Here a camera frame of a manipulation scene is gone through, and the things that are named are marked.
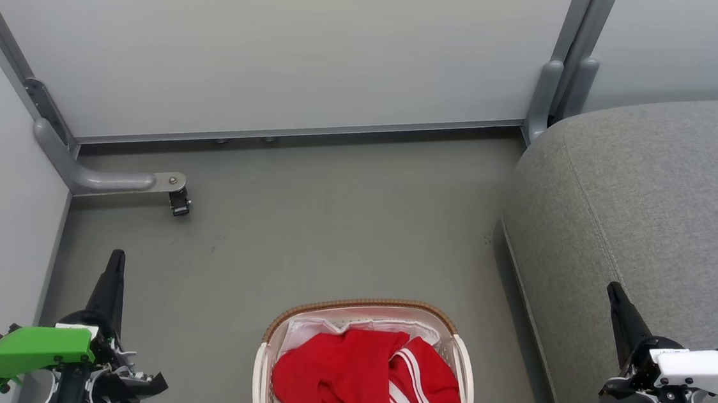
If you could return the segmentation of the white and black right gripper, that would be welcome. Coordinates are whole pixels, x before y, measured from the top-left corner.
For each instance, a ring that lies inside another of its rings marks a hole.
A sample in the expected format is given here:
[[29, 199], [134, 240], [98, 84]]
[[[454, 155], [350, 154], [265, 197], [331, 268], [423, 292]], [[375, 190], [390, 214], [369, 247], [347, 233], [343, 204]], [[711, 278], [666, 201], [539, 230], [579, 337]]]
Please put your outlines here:
[[690, 350], [650, 333], [621, 283], [607, 285], [620, 375], [600, 390], [601, 402], [690, 403], [698, 391], [718, 396], [718, 350]]

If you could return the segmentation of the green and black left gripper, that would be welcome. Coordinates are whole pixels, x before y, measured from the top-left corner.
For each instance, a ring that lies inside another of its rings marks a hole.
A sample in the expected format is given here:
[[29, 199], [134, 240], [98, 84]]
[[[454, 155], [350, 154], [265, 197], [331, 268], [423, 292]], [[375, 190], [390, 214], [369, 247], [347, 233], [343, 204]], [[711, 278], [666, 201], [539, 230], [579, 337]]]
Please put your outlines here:
[[141, 403], [168, 389], [162, 374], [135, 369], [121, 344], [126, 255], [112, 250], [86, 304], [54, 326], [13, 324], [0, 335], [0, 393], [47, 372], [44, 403]]

